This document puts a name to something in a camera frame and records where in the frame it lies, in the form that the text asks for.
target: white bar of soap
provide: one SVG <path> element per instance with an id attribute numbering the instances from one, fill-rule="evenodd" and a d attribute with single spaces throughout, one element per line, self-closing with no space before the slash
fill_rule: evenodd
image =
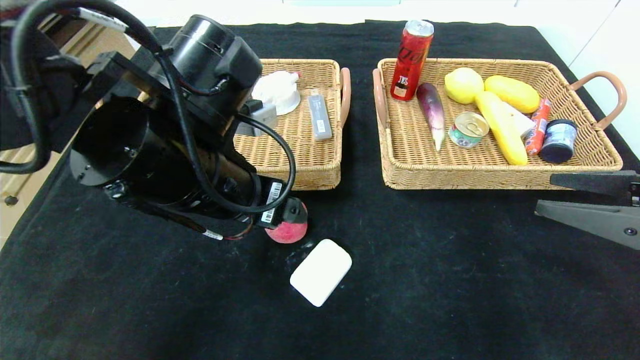
<path id="1" fill-rule="evenodd" d="M 351 256 L 329 239 L 320 241 L 291 274 L 289 282 L 309 302 L 322 306 L 351 268 Z"/>

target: white wall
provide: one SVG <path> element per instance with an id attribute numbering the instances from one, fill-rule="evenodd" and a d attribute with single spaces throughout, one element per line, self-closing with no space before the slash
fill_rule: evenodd
<path id="1" fill-rule="evenodd" d="M 638 15 L 640 1 L 621 0 L 570 68 L 578 78 L 596 70 L 607 70 L 622 80 L 627 88 L 628 102 L 613 124 L 640 158 L 640 60 L 636 46 Z M 616 92 L 605 79 L 594 79 L 586 88 L 605 114 L 618 103 Z"/>
<path id="2" fill-rule="evenodd" d="M 631 28 L 640 15 L 640 0 L 118 0 L 149 26 L 181 26 L 194 13 L 222 24 L 292 24 L 294 22 L 354 24 L 365 19 L 429 19 L 435 22 L 501 22 L 534 26 L 578 77 L 598 70 L 618 75 L 629 102 L 615 120 L 636 156 L 640 134 L 635 126 L 640 102 L 638 71 L 632 68 L 637 38 Z M 587 90 L 607 113 L 617 99 L 606 80 Z"/>

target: red can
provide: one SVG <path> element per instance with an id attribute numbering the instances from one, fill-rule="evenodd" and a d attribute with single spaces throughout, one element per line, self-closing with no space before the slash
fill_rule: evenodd
<path id="1" fill-rule="evenodd" d="M 395 99 L 409 101 L 415 94 L 432 39 L 432 23 L 410 20 L 404 25 L 402 44 L 391 82 L 391 96 Z"/>

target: black tablecloth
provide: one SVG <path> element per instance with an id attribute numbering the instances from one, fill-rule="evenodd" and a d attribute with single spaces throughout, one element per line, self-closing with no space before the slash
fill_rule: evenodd
<path id="1" fill-rule="evenodd" d="M 83 188 L 62 161 L 0 253 L 0 357 L 640 358 L 639 254 L 533 215 L 536 199 L 592 198 L 384 186 L 371 70 L 396 55 L 402 27 L 233 27 L 261 57 L 351 69 L 342 182 L 298 193 L 312 219 L 297 244 L 263 231 L 211 241 Z M 163 40 L 173 32 L 156 29 Z M 436 24 L 429 55 L 546 60 L 575 80 L 534 28 Z M 638 168 L 607 133 L 625 167 Z M 353 266 L 316 308 L 289 276 L 323 238 L 344 246 Z"/>

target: lemon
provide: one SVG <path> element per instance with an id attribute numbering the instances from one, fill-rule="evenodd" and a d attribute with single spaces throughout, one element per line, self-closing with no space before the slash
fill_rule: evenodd
<path id="1" fill-rule="evenodd" d="M 476 94 L 484 91 L 484 83 L 474 69 L 459 67 L 445 75 L 444 90 L 451 99 L 470 104 L 474 102 Z"/>

